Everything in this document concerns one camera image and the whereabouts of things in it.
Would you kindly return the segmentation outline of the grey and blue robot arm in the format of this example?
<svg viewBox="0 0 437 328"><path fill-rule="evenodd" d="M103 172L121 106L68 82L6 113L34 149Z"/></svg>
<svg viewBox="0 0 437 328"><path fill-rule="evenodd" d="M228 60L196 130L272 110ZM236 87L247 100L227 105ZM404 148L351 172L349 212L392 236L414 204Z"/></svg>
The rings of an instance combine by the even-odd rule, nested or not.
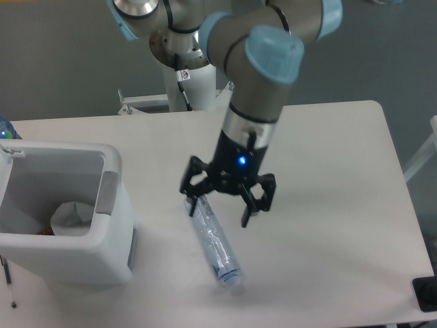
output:
<svg viewBox="0 0 437 328"><path fill-rule="evenodd" d="M259 175L275 126L298 77L305 45L339 28L340 1L264 1L236 16L206 15L203 1L108 1L128 40L169 31L193 40L186 50L163 39L172 68L211 64L235 84L213 159L192 156L180 192L192 203L211 191L239 195L246 203L241 219L269 211L276 180Z"/></svg>

